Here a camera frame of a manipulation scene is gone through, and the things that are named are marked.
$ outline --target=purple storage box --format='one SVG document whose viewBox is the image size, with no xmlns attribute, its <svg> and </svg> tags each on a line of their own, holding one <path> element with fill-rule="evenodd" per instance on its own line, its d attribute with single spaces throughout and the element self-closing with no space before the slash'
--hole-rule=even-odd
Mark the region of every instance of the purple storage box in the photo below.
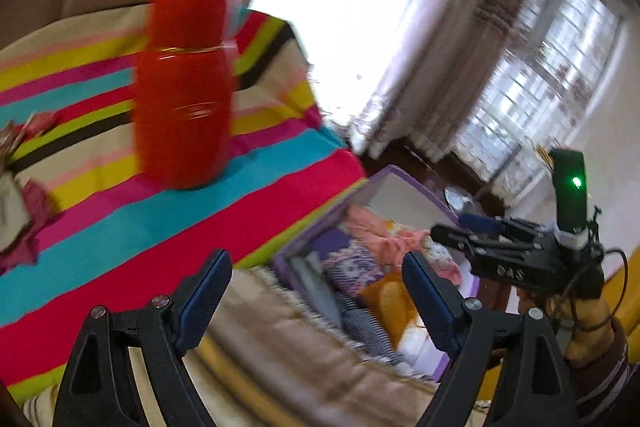
<svg viewBox="0 0 640 427">
<path fill-rule="evenodd" d="M 351 204 L 368 207 L 384 219 L 415 229 L 430 229 L 436 223 L 446 225 L 458 223 L 455 214 L 430 190 L 397 166 L 386 166 L 364 185 L 322 214 L 274 256 L 272 266 L 280 281 L 298 291 L 303 298 L 306 298 L 304 289 L 289 269 L 287 259 L 308 253 L 311 241 L 341 223 Z M 470 265 L 462 253 L 451 251 L 451 254 L 462 272 L 460 293 L 464 297 L 475 297 L 478 294 L 479 279 L 471 275 Z M 433 346 L 430 339 L 426 338 L 424 330 L 422 330 L 423 340 L 420 340 L 419 334 L 419 328 L 415 332 L 412 331 L 413 338 L 411 341 L 407 340 L 404 346 L 403 337 L 398 351 L 412 363 L 417 371 L 439 380 L 449 359 Z"/>
</svg>

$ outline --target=window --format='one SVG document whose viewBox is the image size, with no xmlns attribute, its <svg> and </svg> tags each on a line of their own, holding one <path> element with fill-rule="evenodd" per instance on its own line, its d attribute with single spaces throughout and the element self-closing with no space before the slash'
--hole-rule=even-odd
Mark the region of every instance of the window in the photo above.
<svg viewBox="0 0 640 427">
<path fill-rule="evenodd" d="M 618 17 L 600 0 L 526 0 L 455 152 L 488 179 L 524 148 L 494 191 L 507 203 L 542 170 L 533 146 L 562 143 L 585 115 L 607 66 Z"/>
</svg>

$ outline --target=pink clothing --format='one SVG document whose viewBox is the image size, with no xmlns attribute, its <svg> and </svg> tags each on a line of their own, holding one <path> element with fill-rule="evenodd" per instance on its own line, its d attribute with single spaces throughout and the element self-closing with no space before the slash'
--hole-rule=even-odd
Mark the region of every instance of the pink clothing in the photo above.
<svg viewBox="0 0 640 427">
<path fill-rule="evenodd" d="M 10 248 L 0 253 L 0 275 L 18 264 L 36 264 L 40 252 L 35 236 L 47 225 L 53 214 L 47 193 L 37 183 L 28 181 L 22 188 L 22 197 L 31 216 L 31 224 Z"/>
<path fill-rule="evenodd" d="M 349 207 L 344 224 L 382 266 L 390 266 L 394 272 L 400 273 L 404 255 L 411 250 L 418 250 L 425 254 L 425 259 L 438 276 L 460 286 L 462 276 L 455 261 L 450 256 L 448 259 L 441 255 L 432 256 L 425 247 L 428 230 L 401 229 L 394 235 L 388 231 L 384 219 L 355 204 Z"/>
</svg>

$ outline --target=striped cloth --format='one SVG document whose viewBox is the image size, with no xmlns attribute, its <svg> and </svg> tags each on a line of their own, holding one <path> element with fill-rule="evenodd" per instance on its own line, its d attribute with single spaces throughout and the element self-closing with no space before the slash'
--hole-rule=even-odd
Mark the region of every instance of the striped cloth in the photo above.
<svg viewBox="0 0 640 427">
<path fill-rule="evenodd" d="M 629 365 L 625 330 L 619 320 L 611 321 L 614 340 L 609 349 L 586 367 L 576 369 L 568 364 L 574 386 L 580 425 L 588 427 L 631 425 L 629 395 L 638 411 L 639 375 Z"/>
<path fill-rule="evenodd" d="M 0 121 L 56 110 L 12 168 L 60 209 L 37 235 L 36 266 L 0 278 L 0 380 L 18 402 L 60 381 L 89 309 L 143 306 L 171 293 L 216 247 L 264 263 L 362 182 L 356 158 L 322 126 L 307 63 L 287 23 L 249 12 L 238 33 L 233 158 L 199 190 L 140 175 L 130 81 L 146 6 L 65 19 L 0 52 Z"/>
</svg>

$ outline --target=blue stripe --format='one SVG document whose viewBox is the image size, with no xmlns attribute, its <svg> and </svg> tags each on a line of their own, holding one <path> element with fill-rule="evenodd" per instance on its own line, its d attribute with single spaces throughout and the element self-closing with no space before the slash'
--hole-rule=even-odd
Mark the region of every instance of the blue stripe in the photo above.
<svg viewBox="0 0 640 427">
<path fill-rule="evenodd" d="M 127 68 L 126 70 L 99 76 L 93 80 L 58 87 L 18 102 L 9 103 L 4 107 L 0 107 L 0 121 L 6 122 L 13 118 L 15 122 L 22 123 L 34 111 L 56 111 L 68 105 L 82 102 L 82 100 L 97 94 L 129 86 L 131 83 L 131 71 L 132 68 Z"/>
<path fill-rule="evenodd" d="M 333 140 L 309 129 L 289 140 L 232 159 L 222 176 L 206 188 L 166 190 L 119 208 L 47 248 L 36 266 L 17 266 L 2 275 L 0 326 L 88 283 L 245 195 L 331 156 L 335 150 Z M 269 212 L 269 209 L 256 208 L 255 212 Z M 251 231 L 243 230 L 242 223 L 238 223 L 238 229 L 228 233 Z M 188 255 L 189 252 L 175 254 Z M 113 291 L 128 289 L 114 288 Z"/>
</svg>

